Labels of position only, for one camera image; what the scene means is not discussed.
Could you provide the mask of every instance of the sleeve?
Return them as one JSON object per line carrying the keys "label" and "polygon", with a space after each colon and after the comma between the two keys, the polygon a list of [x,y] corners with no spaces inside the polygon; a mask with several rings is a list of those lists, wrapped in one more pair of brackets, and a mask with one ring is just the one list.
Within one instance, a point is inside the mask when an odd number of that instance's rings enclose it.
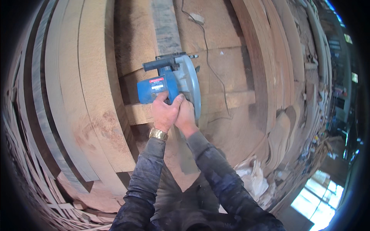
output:
{"label": "sleeve", "polygon": [[164,164],[165,145],[166,142],[160,139],[149,139],[138,157],[124,197],[125,204],[119,209],[110,230],[144,230],[150,224]]}
{"label": "sleeve", "polygon": [[282,228],[282,223],[264,211],[244,188],[244,183],[227,160],[197,132],[188,139],[198,168],[204,174],[220,204],[229,213],[265,224],[273,230]]}

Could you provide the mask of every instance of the red label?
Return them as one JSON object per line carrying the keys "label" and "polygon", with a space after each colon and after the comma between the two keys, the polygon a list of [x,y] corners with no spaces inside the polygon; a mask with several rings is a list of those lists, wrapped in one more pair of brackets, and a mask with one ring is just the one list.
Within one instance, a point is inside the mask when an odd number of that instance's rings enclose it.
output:
{"label": "red label", "polygon": [[158,78],[158,79],[152,79],[152,80],[149,80],[149,83],[153,83],[153,82],[158,82],[158,81],[161,81],[161,80],[164,80],[164,78]]}

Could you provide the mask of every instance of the metal watch band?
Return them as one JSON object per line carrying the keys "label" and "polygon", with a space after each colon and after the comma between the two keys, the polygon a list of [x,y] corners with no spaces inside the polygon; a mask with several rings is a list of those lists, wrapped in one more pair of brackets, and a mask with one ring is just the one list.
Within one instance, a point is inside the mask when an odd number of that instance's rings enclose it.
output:
{"label": "metal watch band", "polygon": [[165,132],[163,132],[163,131],[161,131],[157,128],[152,128],[152,130],[150,130],[149,138],[151,138],[151,137],[155,137],[155,138],[158,138],[158,139],[164,140],[164,141],[167,141],[167,139],[168,139],[168,135]]}

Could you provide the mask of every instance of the blue motor housing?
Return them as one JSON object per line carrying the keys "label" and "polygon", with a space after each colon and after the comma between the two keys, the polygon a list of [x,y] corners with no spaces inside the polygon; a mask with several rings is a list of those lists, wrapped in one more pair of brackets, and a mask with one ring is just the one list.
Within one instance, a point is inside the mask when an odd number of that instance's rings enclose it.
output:
{"label": "blue motor housing", "polygon": [[179,95],[176,78],[171,68],[163,67],[158,72],[158,77],[137,83],[140,103],[152,103],[160,92],[168,91],[168,99],[172,104],[176,96]]}

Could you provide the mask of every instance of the gray sleeve cuff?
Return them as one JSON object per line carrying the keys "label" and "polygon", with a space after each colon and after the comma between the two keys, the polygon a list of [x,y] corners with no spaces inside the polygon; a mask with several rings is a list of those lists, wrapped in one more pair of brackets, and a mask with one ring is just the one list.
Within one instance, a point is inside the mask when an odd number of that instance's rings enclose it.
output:
{"label": "gray sleeve cuff", "polygon": [[206,150],[211,145],[200,131],[191,135],[188,138],[187,142],[195,158],[197,158],[201,153],[204,152],[204,150]]}
{"label": "gray sleeve cuff", "polygon": [[146,157],[158,157],[163,159],[166,142],[155,137],[151,137],[145,146],[144,151],[140,154]]}

